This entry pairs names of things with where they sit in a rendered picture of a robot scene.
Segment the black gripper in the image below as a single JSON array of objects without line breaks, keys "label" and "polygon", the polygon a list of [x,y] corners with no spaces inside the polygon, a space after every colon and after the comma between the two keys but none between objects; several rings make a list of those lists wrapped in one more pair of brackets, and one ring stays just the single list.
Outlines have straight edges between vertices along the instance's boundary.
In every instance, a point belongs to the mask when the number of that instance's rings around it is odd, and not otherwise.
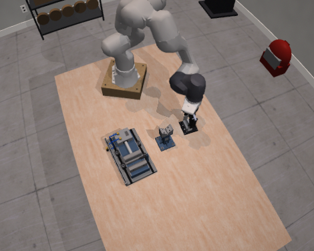
[{"label": "black gripper", "polygon": [[[198,109],[199,109],[199,107],[198,107]],[[196,125],[196,121],[198,120],[198,118],[196,118],[196,112],[198,111],[198,109],[195,111],[195,113],[194,113],[194,115],[190,115],[190,114],[187,114],[187,113],[184,113],[184,118],[183,118],[183,121],[184,120],[187,120],[188,119],[188,117],[189,117],[189,125],[188,125],[188,129],[187,129],[187,131],[190,131],[190,130],[192,130],[192,128],[194,128],[195,127],[195,125]]]}]

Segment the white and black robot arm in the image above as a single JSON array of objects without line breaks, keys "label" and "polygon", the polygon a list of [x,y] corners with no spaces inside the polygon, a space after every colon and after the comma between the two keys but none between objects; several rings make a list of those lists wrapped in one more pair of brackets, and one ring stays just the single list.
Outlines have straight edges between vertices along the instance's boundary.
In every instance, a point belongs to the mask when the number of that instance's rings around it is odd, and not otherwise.
[{"label": "white and black robot arm", "polygon": [[172,14],[163,10],[165,6],[166,0],[120,0],[115,18],[117,33],[105,38],[101,48],[105,55],[115,57],[112,83],[122,88],[133,87],[140,75],[135,68],[134,55],[128,49],[144,40],[143,28],[149,27],[159,50],[179,52],[182,65],[169,83],[173,91],[185,95],[182,111],[194,115],[202,103],[206,81],[187,41],[180,36]]}]

